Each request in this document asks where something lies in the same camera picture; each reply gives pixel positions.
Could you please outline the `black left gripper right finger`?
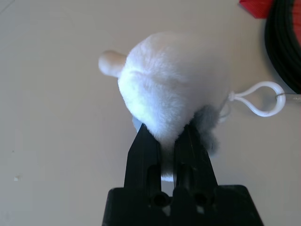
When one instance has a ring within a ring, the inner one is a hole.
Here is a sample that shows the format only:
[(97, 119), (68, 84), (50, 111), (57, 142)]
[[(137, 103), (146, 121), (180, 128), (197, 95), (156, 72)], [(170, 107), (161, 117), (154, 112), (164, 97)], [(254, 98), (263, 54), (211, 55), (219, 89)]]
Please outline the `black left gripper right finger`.
[(207, 150), (191, 123), (184, 127), (174, 146), (174, 186), (215, 188), (218, 186)]

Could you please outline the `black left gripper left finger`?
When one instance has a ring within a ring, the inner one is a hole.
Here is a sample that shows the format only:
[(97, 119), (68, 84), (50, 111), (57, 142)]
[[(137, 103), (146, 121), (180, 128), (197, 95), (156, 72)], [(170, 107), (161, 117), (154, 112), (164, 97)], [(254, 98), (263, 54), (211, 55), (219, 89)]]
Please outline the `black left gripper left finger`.
[(143, 124), (127, 154), (124, 187), (160, 188), (160, 144)]

